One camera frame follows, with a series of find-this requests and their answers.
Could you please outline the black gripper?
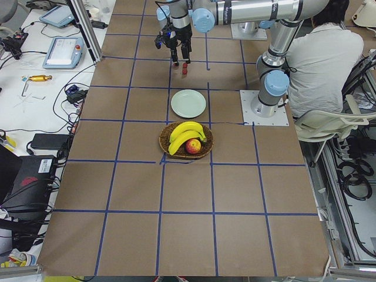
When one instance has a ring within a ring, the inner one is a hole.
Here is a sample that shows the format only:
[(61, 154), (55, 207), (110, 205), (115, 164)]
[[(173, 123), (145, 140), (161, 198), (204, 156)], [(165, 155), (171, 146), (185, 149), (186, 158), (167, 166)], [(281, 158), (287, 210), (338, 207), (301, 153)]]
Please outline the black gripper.
[(181, 52), (183, 59), (187, 64), (190, 63), (190, 52), (192, 51), (191, 38), (192, 26), (187, 25), (184, 28), (176, 28), (173, 25), (165, 25), (164, 27), (164, 44), (170, 49), (171, 59), (174, 65), (179, 65), (177, 49), (172, 48), (173, 38), (181, 43)]

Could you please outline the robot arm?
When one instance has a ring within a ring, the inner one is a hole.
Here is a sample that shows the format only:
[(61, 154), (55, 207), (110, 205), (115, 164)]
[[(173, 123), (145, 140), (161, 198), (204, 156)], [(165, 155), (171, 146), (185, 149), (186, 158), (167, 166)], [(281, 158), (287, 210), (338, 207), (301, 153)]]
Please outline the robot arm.
[(159, 7), (163, 18), (166, 20), (165, 26), (159, 31), (155, 46), (160, 49), (165, 45), (170, 49), (171, 59), (174, 66), (179, 66), (177, 47), (181, 47), (183, 60), (190, 63), (192, 26), (190, 24), (189, 8), (192, 1), (155, 1)]
[(289, 85), (289, 78), (281, 67), (292, 40), (303, 20), (318, 14), (327, 4), (328, 1), (195, 1), (192, 20), (202, 33), (216, 25), (271, 22), (268, 50), (256, 64), (260, 91), (250, 104), (256, 115), (269, 118)]

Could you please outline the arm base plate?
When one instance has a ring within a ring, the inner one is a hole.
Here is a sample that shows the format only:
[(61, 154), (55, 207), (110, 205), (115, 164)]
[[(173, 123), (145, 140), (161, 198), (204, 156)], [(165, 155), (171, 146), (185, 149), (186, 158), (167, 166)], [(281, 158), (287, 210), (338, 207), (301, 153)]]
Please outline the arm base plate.
[(266, 106), (259, 101), (258, 90), (240, 90), (243, 123), (249, 126), (289, 126), (283, 98), (277, 105)]
[(266, 31), (264, 29), (260, 29), (258, 24), (258, 22), (231, 24), (232, 38), (238, 40), (266, 41)]

